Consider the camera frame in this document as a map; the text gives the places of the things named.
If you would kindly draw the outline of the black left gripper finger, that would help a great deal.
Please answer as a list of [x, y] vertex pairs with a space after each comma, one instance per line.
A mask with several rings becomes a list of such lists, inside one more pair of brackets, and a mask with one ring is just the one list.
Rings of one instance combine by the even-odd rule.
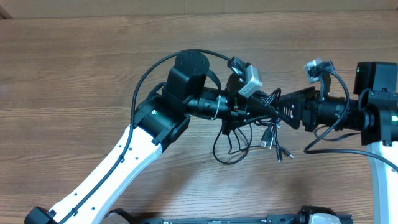
[[275, 97], [261, 98], [260, 96], [252, 95], [247, 100], [247, 112], [250, 115], [276, 115], [277, 111], [272, 106]]
[[272, 126], [274, 123], [279, 123], [281, 121], [279, 117], [271, 115], [250, 116], [246, 119], [245, 124], [254, 123], [256, 126]]

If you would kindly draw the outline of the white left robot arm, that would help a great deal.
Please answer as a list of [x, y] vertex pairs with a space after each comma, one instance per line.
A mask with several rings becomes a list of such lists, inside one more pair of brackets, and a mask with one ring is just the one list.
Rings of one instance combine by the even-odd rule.
[[227, 58], [232, 73], [227, 87], [210, 69], [210, 51], [188, 49], [171, 54], [167, 81], [138, 103], [113, 150], [68, 196], [50, 209], [33, 208], [26, 223], [100, 223], [130, 183], [188, 128], [192, 116], [222, 121], [228, 133], [264, 118], [275, 118], [272, 100], [261, 92], [257, 69]]

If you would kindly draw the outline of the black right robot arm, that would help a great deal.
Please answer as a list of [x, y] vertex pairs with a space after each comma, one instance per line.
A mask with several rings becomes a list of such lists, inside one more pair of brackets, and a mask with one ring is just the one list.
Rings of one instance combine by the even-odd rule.
[[329, 95], [331, 77], [343, 81], [331, 61], [313, 60], [304, 71], [310, 83], [320, 83], [320, 89], [306, 88], [281, 96], [273, 104], [279, 117], [292, 128], [304, 126], [308, 132], [320, 124], [329, 131], [358, 131], [365, 149], [342, 149], [340, 153], [368, 157], [374, 222], [397, 223], [397, 64], [359, 62], [353, 92], [356, 100], [344, 83], [343, 97]]

